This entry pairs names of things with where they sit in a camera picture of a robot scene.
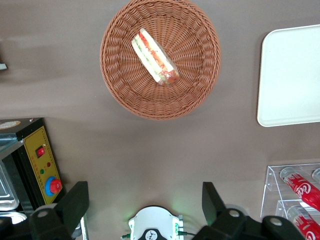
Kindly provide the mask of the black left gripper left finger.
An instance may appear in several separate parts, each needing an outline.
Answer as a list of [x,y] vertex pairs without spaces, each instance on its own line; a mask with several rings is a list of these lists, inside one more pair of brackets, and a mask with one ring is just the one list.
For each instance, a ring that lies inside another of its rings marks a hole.
[[79,181],[54,207],[40,207],[30,216],[32,239],[71,240],[89,204],[88,182]]

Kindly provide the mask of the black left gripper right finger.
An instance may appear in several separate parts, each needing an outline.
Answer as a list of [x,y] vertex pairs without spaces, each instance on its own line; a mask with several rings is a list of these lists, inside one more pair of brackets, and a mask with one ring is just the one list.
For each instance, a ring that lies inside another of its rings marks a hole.
[[235,208],[227,208],[211,182],[202,184],[202,211],[206,225],[194,240],[260,240],[261,224]]

